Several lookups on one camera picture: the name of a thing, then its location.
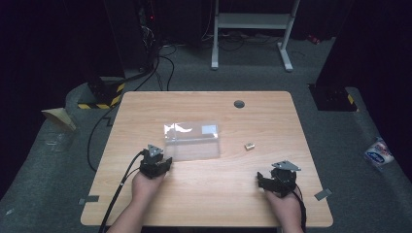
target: forearm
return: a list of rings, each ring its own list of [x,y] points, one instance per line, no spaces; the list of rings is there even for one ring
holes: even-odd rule
[[[282,226],[282,233],[303,233],[300,225]]]
[[[110,227],[108,233],[138,233],[142,229],[143,215],[147,209],[145,202],[130,202]]]

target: gray carpet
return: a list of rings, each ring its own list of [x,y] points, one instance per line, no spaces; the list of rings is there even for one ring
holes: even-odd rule
[[[327,198],[333,225],[310,228],[308,232],[412,232],[411,182],[396,161],[379,173],[362,158],[379,132],[358,91],[348,88],[360,109],[354,113],[319,112],[312,99],[307,84],[316,81],[332,44],[333,41],[326,41],[315,46],[291,40],[288,51],[292,73],[285,72],[274,43],[221,50],[218,71],[210,70],[211,49],[177,47],[167,55],[175,65],[169,90],[289,91],[322,185],[333,192]],[[228,50],[239,45],[221,43]],[[173,50],[170,47],[160,53]],[[158,73],[163,89],[171,69],[170,62],[161,58]],[[135,89],[144,79],[127,83],[125,89]],[[94,178],[86,160],[88,136],[106,111],[77,108],[85,88],[83,84],[67,95],[65,108],[80,129],[73,145],[63,152],[46,146],[47,135],[54,129],[45,121],[27,160],[0,202],[0,232],[97,232],[97,226],[80,223],[84,206],[78,202],[87,197]],[[139,88],[145,90],[160,90],[156,76]],[[116,110],[109,116],[113,120]],[[95,167],[110,134],[111,127],[106,124],[107,120],[100,122],[91,140],[90,157]]]

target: right hand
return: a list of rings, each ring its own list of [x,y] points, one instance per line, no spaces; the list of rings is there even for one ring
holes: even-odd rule
[[[294,190],[297,196],[301,196],[298,188]],[[293,193],[285,197],[280,197],[276,192],[264,190],[267,200],[270,203],[272,212],[282,225],[284,233],[303,232],[300,221],[300,205]]]

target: hand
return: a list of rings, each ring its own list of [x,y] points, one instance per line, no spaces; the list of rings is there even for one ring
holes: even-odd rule
[[[149,179],[142,173],[137,173],[132,182],[132,202],[149,204],[155,197],[165,175],[166,174],[163,174],[159,177]]]
[[[294,192],[300,197],[301,193],[296,188]],[[284,233],[303,232],[300,226],[301,213],[299,202],[293,193],[289,193],[281,198],[277,193],[264,190],[267,200],[270,203],[273,214],[280,221]]]
[[[110,227],[108,233],[138,233],[141,231],[143,215],[155,197],[165,175],[149,179],[139,172],[134,176],[131,202]]]

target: wooden table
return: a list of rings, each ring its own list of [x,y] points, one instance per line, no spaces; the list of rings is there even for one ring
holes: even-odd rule
[[[245,107],[236,108],[236,100]],[[82,223],[100,225],[133,156],[148,144],[165,146],[165,123],[203,120],[219,124],[221,157],[173,162],[145,225],[279,226],[256,175],[261,172],[270,178],[271,164],[283,160],[301,168],[296,182],[307,208],[307,226],[332,225],[326,199],[314,197],[323,188],[292,97],[285,91],[125,93],[89,193],[99,199],[86,203]],[[256,147],[245,150],[247,143]],[[121,191],[108,224],[129,203],[130,182]]]

